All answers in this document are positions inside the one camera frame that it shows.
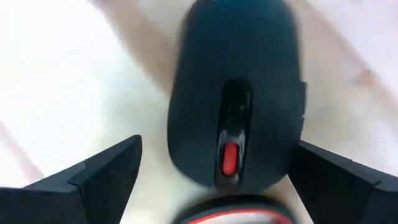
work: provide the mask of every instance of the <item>wireless mouse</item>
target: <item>wireless mouse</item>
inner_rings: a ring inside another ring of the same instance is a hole
[[[305,110],[297,28],[280,0],[199,0],[183,26],[170,99],[175,166],[217,189],[286,175]]]

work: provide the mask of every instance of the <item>computer mouse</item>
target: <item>computer mouse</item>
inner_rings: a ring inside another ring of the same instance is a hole
[[[305,111],[297,27],[281,0],[199,0],[183,25],[167,140],[207,187],[260,192],[283,178]]]

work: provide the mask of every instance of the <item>scroll wheel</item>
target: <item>scroll wheel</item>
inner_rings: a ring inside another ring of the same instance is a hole
[[[227,143],[224,147],[223,173],[225,175],[234,175],[238,166],[238,149],[233,143]]]

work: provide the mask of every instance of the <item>black mouse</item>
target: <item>black mouse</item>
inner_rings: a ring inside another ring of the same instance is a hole
[[[281,0],[199,0],[169,106],[173,163],[208,187],[260,192],[286,175],[305,111],[297,28]]]

